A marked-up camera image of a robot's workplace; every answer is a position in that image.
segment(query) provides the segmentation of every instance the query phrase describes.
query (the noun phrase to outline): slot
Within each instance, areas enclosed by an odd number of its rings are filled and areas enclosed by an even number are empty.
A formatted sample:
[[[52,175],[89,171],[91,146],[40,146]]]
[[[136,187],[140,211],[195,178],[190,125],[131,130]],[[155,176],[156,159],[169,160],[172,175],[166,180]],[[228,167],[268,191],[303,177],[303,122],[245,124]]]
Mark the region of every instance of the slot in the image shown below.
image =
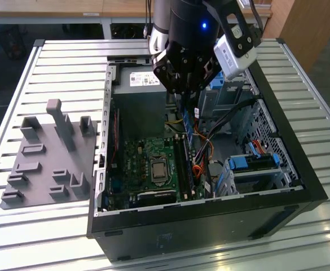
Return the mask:
[[[17,196],[17,195],[18,195],[18,193],[16,191],[3,193],[3,196]]]
[[[58,186],[58,187],[50,187],[51,191],[60,191],[62,190],[62,187]]]
[[[62,171],[53,171],[53,174],[63,174],[65,172],[65,170]]]

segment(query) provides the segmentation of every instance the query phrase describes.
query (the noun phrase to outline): orange wire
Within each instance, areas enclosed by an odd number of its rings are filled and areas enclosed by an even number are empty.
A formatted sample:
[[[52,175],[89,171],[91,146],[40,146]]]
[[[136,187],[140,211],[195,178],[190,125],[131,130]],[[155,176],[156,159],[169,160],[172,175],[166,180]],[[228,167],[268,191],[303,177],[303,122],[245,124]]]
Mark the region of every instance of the orange wire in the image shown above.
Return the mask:
[[[261,147],[261,144],[259,142],[259,140],[252,140],[252,142],[255,144],[256,148],[259,150],[260,154],[264,154],[264,150]]]
[[[196,134],[198,134],[203,140],[207,140],[206,136],[204,136],[203,134],[201,134],[199,132],[199,130],[197,129],[197,124],[195,124],[194,128],[195,128]],[[209,141],[209,143],[210,143],[210,147],[211,147],[211,154],[209,156],[209,160],[211,160],[212,159],[212,156],[214,155],[214,145],[211,143],[211,141]]]

